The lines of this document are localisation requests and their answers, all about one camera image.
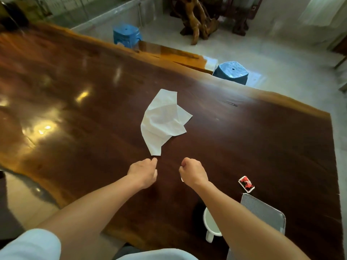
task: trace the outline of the hand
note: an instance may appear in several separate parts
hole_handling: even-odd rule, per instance
[[[141,189],[148,188],[157,180],[158,171],[155,169],[157,162],[157,158],[135,162],[130,165],[128,176],[133,177],[135,181],[139,181]]]
[[[200,161],[184,158],[181,165],[179,173],[184,183],[189,187],[194,188],[196,185],[209,181],[206,171]]]

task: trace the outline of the driftwood carving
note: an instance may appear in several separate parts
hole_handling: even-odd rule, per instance
[[[210,18],[205,6],[199,0],[177,0],[175,6],[171,0],[171,8],[183,21],[181,35],[192,34],[192,45],[196,45],[199,36],[208,39],[218,29],[219,22]]]

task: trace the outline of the blue stool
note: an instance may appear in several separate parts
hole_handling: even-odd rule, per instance
[[[248,71],[236,61],[220,64],[213,72],[213,75],[242,85],[245,85],[248,79]]]
[[[133,48],[139,40],[142,40],[142,36],[137,27],[126,24],[113,27],[113,42],[115,44],[122,43],[125,47]]]

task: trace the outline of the red card pack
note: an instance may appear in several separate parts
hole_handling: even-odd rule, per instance
[[[247,176],[243,176],[241,179],[239,179],[239,183],[242,185],[242,187],[246,190],[247,193],[250,193],[255,188]]]

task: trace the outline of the white cup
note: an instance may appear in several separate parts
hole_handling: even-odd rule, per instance
[[[219,231],[217,224],[215,223],[212,215],[209,210],[206,208],[204,211],[204,224],[207,229],[206,232],[206,241],[212,243],[214,236],[222,236],[222,233]]]

